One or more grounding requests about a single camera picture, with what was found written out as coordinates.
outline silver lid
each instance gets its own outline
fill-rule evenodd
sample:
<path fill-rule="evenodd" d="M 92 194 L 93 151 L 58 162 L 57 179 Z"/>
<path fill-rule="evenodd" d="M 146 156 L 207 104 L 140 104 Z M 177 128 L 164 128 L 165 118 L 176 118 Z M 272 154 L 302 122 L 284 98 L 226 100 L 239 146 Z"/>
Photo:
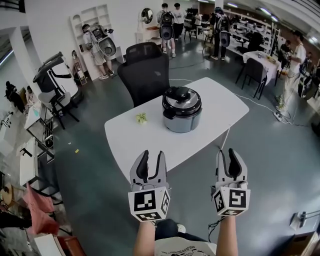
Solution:
<path fill-rule="evenodd" d="M 176 99 L 170 98 L 168 96 L 166 96 L 166 100 L 168 101 L 168 103 L 178 109 L 188 109 L 188 108 L 192 108 L 198 101 L 198 95 L 196 94 L 196 92 L 192 89 L 188 90 L 188 94 L 190 94 L 190 99 L 187 101 L 177 101 Z"/>

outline fluorescent light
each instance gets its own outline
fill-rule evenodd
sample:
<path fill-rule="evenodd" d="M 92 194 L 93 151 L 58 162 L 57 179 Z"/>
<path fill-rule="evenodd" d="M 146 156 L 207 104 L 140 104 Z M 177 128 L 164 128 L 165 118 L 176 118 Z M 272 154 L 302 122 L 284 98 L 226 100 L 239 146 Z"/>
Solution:
<path fill-rule="evenodd" d="M 265 8 L 260 8 L 260 10 L 263 11 L 266 15 L 271 16 L 271 13 L 268 10 L 266 10 Z"/>
<path fill-rule="evenodd" d="M 5 62 L 5 60 L 14 52 L 14 50 L 10 51 L 7 56 L 0 62 L 0 66 Z"/>
<path fill-rule="evenodd" d="M 238 6 L 237 6 L 237 5 L 235 5 L 234 3 L 230 3 L 230 2 L 228 2 L 228 3 L 227 3 L 227 5 L 228 5 L 228 6 L 232 6 L 232 7 L 234 7 L 234 8 L 238 8 Z"/>

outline pink fabric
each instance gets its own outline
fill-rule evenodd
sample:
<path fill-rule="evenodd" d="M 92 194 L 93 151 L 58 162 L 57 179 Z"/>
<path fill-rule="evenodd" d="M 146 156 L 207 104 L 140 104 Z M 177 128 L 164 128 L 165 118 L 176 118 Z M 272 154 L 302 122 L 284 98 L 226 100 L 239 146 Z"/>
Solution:
<path fill-rule="evenodd" d="M 47 215 L 55 211 L 51 197 L 38 194 L 27 183 L 23 200 L 28 204 L 31 213 L 32 226 L 28 228 L 28 232 L 35 235 L 40 233 L 57 235 L 59 224 Z"/>

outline pressure cooker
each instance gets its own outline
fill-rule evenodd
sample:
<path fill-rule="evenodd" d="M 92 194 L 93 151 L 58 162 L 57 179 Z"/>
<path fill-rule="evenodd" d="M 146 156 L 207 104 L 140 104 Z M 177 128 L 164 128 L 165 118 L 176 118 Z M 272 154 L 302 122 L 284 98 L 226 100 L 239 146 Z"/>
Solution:
<path fill-rule="evenodd" d="M 170 87 L 162 97 L 165 126 L 176 133 L 197 128 L 202 112 L 200 95 L 188 87 Z"/>

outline round mirror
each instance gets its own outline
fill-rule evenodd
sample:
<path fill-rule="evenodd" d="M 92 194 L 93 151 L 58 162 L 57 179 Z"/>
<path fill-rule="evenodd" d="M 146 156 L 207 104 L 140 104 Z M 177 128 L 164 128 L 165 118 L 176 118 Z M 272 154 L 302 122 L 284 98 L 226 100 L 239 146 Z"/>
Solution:
<path fill-rule="evenodd" d="M 144 8 L 141 12 L 141 18 L 145 24 L 149 24 L 152 21 L 153 16 L 154 14 L 152 10 L 149 8 Z"/>

